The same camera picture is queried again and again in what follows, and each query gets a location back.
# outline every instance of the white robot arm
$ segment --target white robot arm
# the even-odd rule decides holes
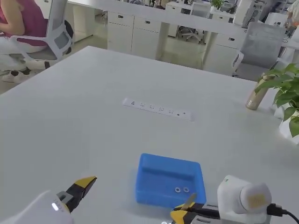
[[[96,179],[91,176],[77,180],[67,191],[58,194],[43,192],[19,214],[0,224],[73,224],[71,212],[86,196]]]
[[[19,214],[0,224],[73,224],[70,212],[51,191],[40,194]]]

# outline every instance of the blue plastic tray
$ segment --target blue plastic tray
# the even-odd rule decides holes
[[[200,164],[158,155],[140,156],[135,186],[138,203],[174,208],[197,193],[196,202],[206,203],[206,192]]]

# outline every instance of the white office chair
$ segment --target white office chair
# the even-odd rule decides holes
[[[257,81],[277,61],[284,63],[278,59],[284,34],[284,28],[251,22],[244,43],[232,62],[235,71],[232,76]]]
[[[211,10],[211,4],[204,3],[204,2],[194,2],[192,4],[192,10],[190,12],[190,15],[200,16],[204,18],[208,18],[209,13]],[[204,37],[203,31],[197,31],[193,28],[187,28],[189,33],[183,33],[182,36],[187,36],[186,40],[189,40],[191,37],[195,37],[199,42]]]
[[[50,67],[49,61],[60,61],[64,54],[69,53],[72,46],[72,38],[66,31],[64,24],[64,14],[67,0],[53,0],[48,20],[46,37],[18,36],[10,37],[10,40],[20,50],[21,54],[11,54],[10,56],[17,59],[27,59],[35,61],[45,61],[45,68]],[[18,39],[39,40],[47,43],[47,48],[35,53],[26,53]]]

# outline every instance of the power strip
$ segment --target power strip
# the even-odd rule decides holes
[[[181,118],[185,120],[192,121],[192,114],[189,111],[185,110],[175,110],[169,107],[158,106],[155,104],[148,104],[141,101],[136,101],[133,99],[125,98],[122,102],[124,106],[129,106],[137,108],[144,111],[150,111],[154,113],[164,114],[171,117]]]

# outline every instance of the black cable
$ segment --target black cable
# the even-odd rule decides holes
[[[292,213],[290,213],[289,211],[286,211],[285,212],[285,215],[289,215],[289,216],[291,216],[298,224],[299,224],[299,219],[297,219],[297,217],[296,216],[294,216]]]
[[[279,216],[279,217],[282,217],[283,215],[289,215],[299,224],[299,219],[296,216],[294,216],[288,210],[282,209],[280,205],[274,203],[270,204],[267,207],[267,214],[270,216]]]

